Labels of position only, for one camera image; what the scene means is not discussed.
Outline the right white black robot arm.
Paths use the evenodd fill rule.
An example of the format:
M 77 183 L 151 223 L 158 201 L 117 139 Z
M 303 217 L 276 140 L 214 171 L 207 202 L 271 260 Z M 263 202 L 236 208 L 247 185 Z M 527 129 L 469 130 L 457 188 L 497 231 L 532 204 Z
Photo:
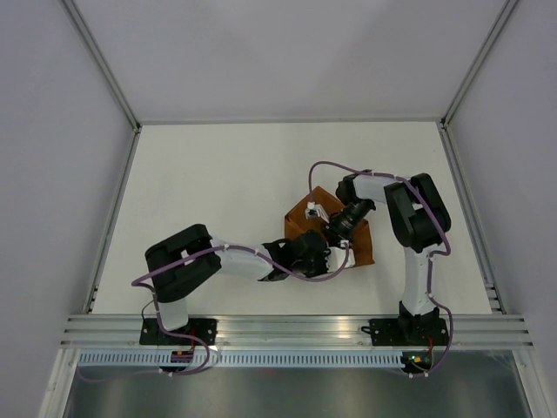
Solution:
M 381 203 L 386 205 L 393 234 L 404 249 L 405 287 L 398 316 L 370 319 L 362 331 L 375 347 L 445 346 L 450 324 L 440 317 L 446 308 L 433 297 L 433 262 L 435 256 L 451 253 L 446 233 L 452 221 L 431 176 L 421 173 L 406 179 L 355 172 L 339 182 L 336 196 L 345 207 L 322 227 L 330 244 L 353 243 L 356 227 Z

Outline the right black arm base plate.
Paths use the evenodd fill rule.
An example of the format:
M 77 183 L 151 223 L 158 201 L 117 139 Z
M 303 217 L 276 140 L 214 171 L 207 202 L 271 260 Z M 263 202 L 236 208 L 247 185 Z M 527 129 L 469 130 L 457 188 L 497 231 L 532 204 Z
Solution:
M 410 326 L 407 330 L 396 318 L 368 321 L 369 335 L 374 347 L 435 347 L 445 346 L 449 341 L 449 331 L 443 319 L 424 327 Z

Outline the orange-brown cloth napkin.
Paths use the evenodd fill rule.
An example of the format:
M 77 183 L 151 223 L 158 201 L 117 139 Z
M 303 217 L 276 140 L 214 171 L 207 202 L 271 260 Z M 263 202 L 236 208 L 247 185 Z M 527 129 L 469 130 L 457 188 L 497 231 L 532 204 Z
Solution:
M 313 189 L 312 197 L 316 204 L 323 206 L 325 212 L 329 216 L 345 208 L 345 205 L 340 200 L 320 186 L 316 186 Z M 321 218 L 307 219 L 305 217 L 305 209 L 309 200 L 309 195 L 304 196 L 304 198 L 285 215 L 284 231 L 286 238 L 295 239 L 309 230 L 317 231 L 323 236 L 321 227 L 325 224 L 325 221 Z M 354 235 L 352 236 L 352 249 L 355 257 L 355 266 L 368 266 L 374 263 L 372 236 L 367 220 L 363 220 L 355 229 Z

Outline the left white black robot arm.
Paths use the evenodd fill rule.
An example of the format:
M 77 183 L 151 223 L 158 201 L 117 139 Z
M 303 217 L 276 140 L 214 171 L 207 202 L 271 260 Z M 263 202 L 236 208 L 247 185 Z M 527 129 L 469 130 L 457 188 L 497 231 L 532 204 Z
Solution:
M 145 261 L 158 305 L 160 335 L 172 345 L 190 334 L 188 296 L 215 275 L 263 282 L 292 274 L 320 278 L 335 270 L 331 248 L 311 230 L 296 239 L 277 239 L 259 246 L 232 244 L 195 224 L 149 247 Z

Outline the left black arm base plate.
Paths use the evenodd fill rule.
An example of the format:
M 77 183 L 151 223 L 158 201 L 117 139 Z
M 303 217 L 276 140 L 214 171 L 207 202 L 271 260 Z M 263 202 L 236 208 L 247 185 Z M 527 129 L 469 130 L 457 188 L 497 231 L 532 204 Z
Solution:
M 158 326 L 158 321 L 155 318 L 143 320 L 142 329 L 139 337 L 139 344 L 141 346 L 191 346 L 198 343 L 194 340 L 184 338 L 184 335 L 190 335 L 198 338 L 207 346 L 215 343 L 217 335 L 217 321 L 214 319 L 190 319 L 189 322 L 181 328 L 172 330 L 175 334 L 180 334 L 180 337 L 170 336 L 163 333 Z

